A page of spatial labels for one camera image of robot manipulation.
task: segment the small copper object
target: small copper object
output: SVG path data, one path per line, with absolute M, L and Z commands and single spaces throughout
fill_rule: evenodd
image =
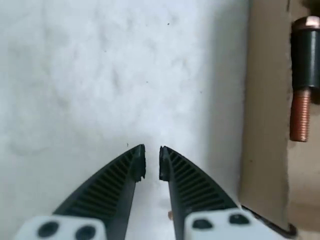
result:
M 168 218 L 169 218 L 170 220 L 173 220 L 173 219 L 174 219 L 174 215 L 173 215 L 172 211 L 169 211 L 169 212 L 168 212 Z
M 309 135 L 311 89 L 296 90 L 293 93 L 290 116 L 290 139 L 306 142 Z
M 320 17 L 302 17 L 292 24 L 291 60 L 290 139 L 307 142 L 312 95 L 320 92 Z

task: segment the screw hole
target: screw hole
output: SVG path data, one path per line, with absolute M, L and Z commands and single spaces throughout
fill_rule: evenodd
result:
M 40 238 L 48 238 L 53 236 L 59 228 L 59 224 L 55 221 L 49 221 L 43 224 L 38 230 L 38 236 Z
M 83 226 L 75 233 L 76 240 L 90 240 L 93 239 L 96 234 L 96 229 L 93 226 Z
M 250 221 L 242 214 L 233 214 L 229 217 L 229 223 L 232 225 L 248 225 Z
M 207 219 L 197 219 L 193 221 L 192 228 L 199 230 L 212 229 L 214 226 Z

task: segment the copper screw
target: copper screw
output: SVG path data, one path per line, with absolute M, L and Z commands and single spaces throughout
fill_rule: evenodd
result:
M 305 87 L 293 92 L 290 139 L 295 142 L 307 142 L 309 135 L 311 89 Z

